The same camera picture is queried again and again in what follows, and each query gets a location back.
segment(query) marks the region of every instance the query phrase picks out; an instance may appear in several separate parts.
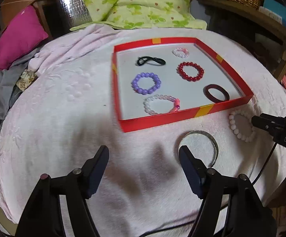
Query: wooden shelf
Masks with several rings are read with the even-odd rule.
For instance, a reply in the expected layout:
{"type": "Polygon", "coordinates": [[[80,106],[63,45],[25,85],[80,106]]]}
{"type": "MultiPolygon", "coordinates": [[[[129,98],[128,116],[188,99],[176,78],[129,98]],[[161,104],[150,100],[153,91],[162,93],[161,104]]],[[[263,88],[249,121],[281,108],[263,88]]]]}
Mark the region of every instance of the wooden shelf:
{"type": "Polygon", "coordinates": [[[281,25],[279,22],[268,17],[267,15],[251,8],[249,6],[243,5],[241,3],[236,3],[228,0],[198,0],[199,3],[208,6],[214,6],[227,11],[234,12],[242,17],[245,17],[261,27],[267,29],[269,32],[274,34],[276,37],[283,41],[284,46],[284,56],[283,61],[281,61],[278,69],[274,73],[274,77],[281,81],[286,73],[286,27],[281,25]]]}

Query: white fuzzy blanket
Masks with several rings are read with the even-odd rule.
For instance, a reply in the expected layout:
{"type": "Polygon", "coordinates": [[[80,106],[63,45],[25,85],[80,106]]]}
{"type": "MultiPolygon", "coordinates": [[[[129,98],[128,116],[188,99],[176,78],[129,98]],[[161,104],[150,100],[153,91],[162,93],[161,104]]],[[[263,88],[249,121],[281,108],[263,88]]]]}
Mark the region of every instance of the white fuzzy blanket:
{"type": "MultiPolygon", "coordinates": [[[[214,168],[223,175],[257,176],[272,145],[258,131],[251,143],[238,140],[229,128],[229,113],[136,132],[123,133],[115,118],[111,95],[111,54],[118,43],[156,37],[197,37],[221,55],[246,81],[255,96],[242,106],[252,114],[286,116],[286,92],[244,48],[205,30],[139,29],[116,38],[81,58],[50,67],[9,111],[0,134],[0,206],[18,222],[42,173],[68,174],[107,145],[110,160],[98,191],[88,201],[101,236],[130,236],[194,219],[201,200],[188,185],[177,161],[181,137],[205,130],[216,139],[220,155],[214,168]]],[[[194,150],[203,161],[211,151],[194,150]]],[[[286,148],[277,146],[255,188],[266,202],[286,176],[286,148]]],[[[67,236],[73,236],[65,199],[61,199],[67,236]]],[[[217,230],[222,226],[218,222],[217,230]]],[[[187,236],[190,227],[158,236],[187,236]]]]}

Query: beaded bracelet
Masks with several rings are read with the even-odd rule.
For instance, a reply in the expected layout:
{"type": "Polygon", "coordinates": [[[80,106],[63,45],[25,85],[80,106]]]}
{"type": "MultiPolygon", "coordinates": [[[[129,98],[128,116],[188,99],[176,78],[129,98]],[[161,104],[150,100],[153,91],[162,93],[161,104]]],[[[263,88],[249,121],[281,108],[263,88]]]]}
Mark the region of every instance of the beaded bracelet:
{"type": "Polygon", "coordinates": [[[131,82],[131,84],[132,84],[132,88],[133,88],[134,91],[136,91],[137,93],[141,93],[143,95],[151,94],[151,93],[153,93],[154,91],[156,91],[157,89],[159,89],[161,87],[161,81],[159,80],[158,75],[154,74],[153,72],[137,74],[136,77],[131,82]],[[152,78],[154,83],[155,83],[155,85],[152,86],[148,90],[140,88],[138,86],[138,81],[140,80],[141,77],[150,77],[150,78],[152,78]]]}
{"type": "Polygon", "coordinates": [[[186,79],[188,81],[198,81],[200,80],[202,77],[203,77],[203,74],[204,74],[204,69],[202,67],[200,67],[198,64],[196,63],[193,63],[193,62],[183,62],[183,63],[180,63],[179,66],[178,66],[178,72],[179,74],[181,75],[181,77],[183,79],[186,79]],[[195,69],[197,69],[199,71],[198,75],[195,76],[195,77],[191,77],[191,76],[188,76],[184,71],[183,71],[183,66],[192,66],[194,67],[195,69]]]}
{"type": "Polygon", "coordinates": [[[155,100],[155,99],[172,101],[173,102],[173,108],[169,112],[176,112],[180,109],[180,100],[179,99],[172,97],[172,96],[156,94],[156,95],[153,95],[151,97],[146,98],[143,102],[145,112],[150,114],[151,116],[157,115],[157,114],[162,114],[162,113],[157,113],[157,112],[150,109],[150,102],[155,100]]]}
{"type": "Polygon", "coordinates": [[[242,115],[244,117],[246,117],[249,121],[249,123],[251,124],[251,116],[246,112],[246,111],[243,111],[243,110],[235,110],[235,111],[232,111],[231,114],[229,115],[229,119],[230,119],[230,124],[231,124],[231,129],[234,131],[234,134],[237,135],[237,138],[238,139],[241,139],[242,141],[245,141],[245,142],[251,142],[255,135],[256,135],[256,132],[255,132],[255,127],[251,124],[251,135],[250,136],[246,136],[242,133],[240,133],[240,131],[238,130],[238,128],[236,127],[235,125],[235,115],[242,115]]]}
{"type": "Polygon", "coordinates": [[[172,53],[177,56],[177,57],[180,57],[180,58],[186,58],[189,56],[189,52],[186,48],[176,48],[172,51],[172,53]]]}

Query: purple beaded bracelet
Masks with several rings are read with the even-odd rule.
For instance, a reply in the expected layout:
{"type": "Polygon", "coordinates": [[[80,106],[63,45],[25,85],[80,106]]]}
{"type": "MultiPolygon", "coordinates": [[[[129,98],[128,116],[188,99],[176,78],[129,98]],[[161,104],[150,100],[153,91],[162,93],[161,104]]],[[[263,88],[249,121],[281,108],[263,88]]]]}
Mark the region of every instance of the purple beaded bracelet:
{"type": "Polygon", "coordinates": [[[141,93],[143,95],[146,94],[151,94],[154,91],[156,91],[157,89],[159,89],[161,87],[161,81],[159,80],[158,75],[154,74],[153,72],[151,73],[141,73],[141,74],[137,74],[136,77],[133,79],[133,81],[131,82],[132,84],[132,88],[134,91],[136,91],[137,93],[141,93]],[[138,81],[141,77],[150,77],[153,79],[155,85],[152,86],[150,89],[142,89],[138,86],[138,81]]]}

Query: dark brown bangle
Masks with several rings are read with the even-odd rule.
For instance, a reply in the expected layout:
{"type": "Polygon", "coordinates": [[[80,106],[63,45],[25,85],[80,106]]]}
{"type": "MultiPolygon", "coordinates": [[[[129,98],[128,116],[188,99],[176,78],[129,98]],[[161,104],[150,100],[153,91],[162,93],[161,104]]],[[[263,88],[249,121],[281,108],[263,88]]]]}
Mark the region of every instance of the dark brown bangle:
{"type": "Polygon", "coordinates": [[[219,103],[219,102],[223,102],[217,98],[215,98],[212,94],[210,94],[209,89],[217,89],[219,91],[221,91],[224,94],[225,100],[224,101],[229,101],[229,93],[226,92],[226,90],[218,85],[208,85],[203,89],[204,95],[210,100],[213,101],[214,103],[219,103]]]}

